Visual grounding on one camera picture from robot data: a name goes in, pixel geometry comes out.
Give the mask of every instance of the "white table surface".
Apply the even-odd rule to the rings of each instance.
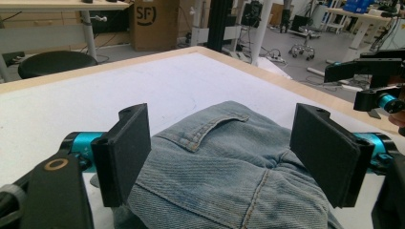
[[[7,84],[0,85],[0,186],[14,182],[54,154],[67,134],[106,132],[118,121],[118,111],[139,103],[148,104],[152,135],[226,100],[245,104],[288,128],[300,102],[330,111],[331,118],[351,132],[381,132],[226,64],[232,61],[226,58],[220,62],[191,52],[111,70],[107,65],[101,67],[104,71],[84,76],[77,75],[86,70],[73,71],[55,82],[48,81],[52,75],[44,76],[33,79],[36,86],[28,88],[17,85],[10,90]],[[405,152],[403,138],[383,133]],[[356,207],[334,210],[345,228],[373,228],[371,207],[381,182],[382,177],[367,175]],[[88,194],[96,228],[112,228],[111,211],[102,207],[99,191],[89,186]]]
[[[124,10],[128,4],[117,1],[93,0],[92,4],[81,0],[1,0],[0,12],[56,11],[56,10]]]

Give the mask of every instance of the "black plastic mount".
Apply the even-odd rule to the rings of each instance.
[[[119,112],[119,122],[92,142],[101,194],[106,207],[126,202],[151,151],[146,104]]]
[[[333,207],[353,207],[373,154],[373,144],[330,119],[330,113],[297,104],[291,150],[300,158]]]

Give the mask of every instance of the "office chair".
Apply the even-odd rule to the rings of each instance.
[[[315,57],[315,49],[308,45],[308,41],[312,37],[319,37],[321,31],[310,26],[301,26],[299,27],[299,30],[300,32],[304,32],[306,34],[305,42],[304,44],[293,45],[288,53],[292,54],[292,57],[295,58],[297,57],[297,53],[303,54],[304,52],[307,52],[307,60],[311,60]]]

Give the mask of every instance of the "jeans seam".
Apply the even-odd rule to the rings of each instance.
[[[187,206],[186,204],[179,204],[178,202],[176,202],[175,200],[171,199],[170,197],[167,197],[166,195],[162,194],[161,192],[151,189],[149,188],[147,185],[143,184],[142,182],[136,182],[136,185],[139,186],[141,189],[145,190],[146,192],[149,192],[155,196],[157,196],[158,198],[162,198],[165,201],[169,202],[170,204],[173,204],[174,206],[177,206],[179,208],[182,208],[185,211],[188,211],[190,213],[193,213],[197,216],[200,216],[202,218],[205,218],[207,220],[211,220],[212,222],[218,223],[219,225],[226,227],[226,228],[237,228],[236,225],[234,225],[231,222],[224,222],[221,221],[219,219],[216,219],[215,216],[213,215],[206,215],[196,209],[190,208],[189,206]]]
[[[259,185],[257,186],[254,194],[253,194],[253,199],[250,203],[250,206],[247,208],[244,220],[242,221],[242,227],[243,229],[247,228],[247,224],[249,223],[250,217],[254,211],[254,208],[256,206],[256,201],[259,198],[260,192],[262,191],[263,186],[265,186],[268,174],[270,170],[265,170],[265,173],[263,174],[262,180],[260,181]]]

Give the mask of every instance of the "cardboard box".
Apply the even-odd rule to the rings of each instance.
[[[180,0],[135,0],[130,9],[131,45],[136,51],[176,49]]]

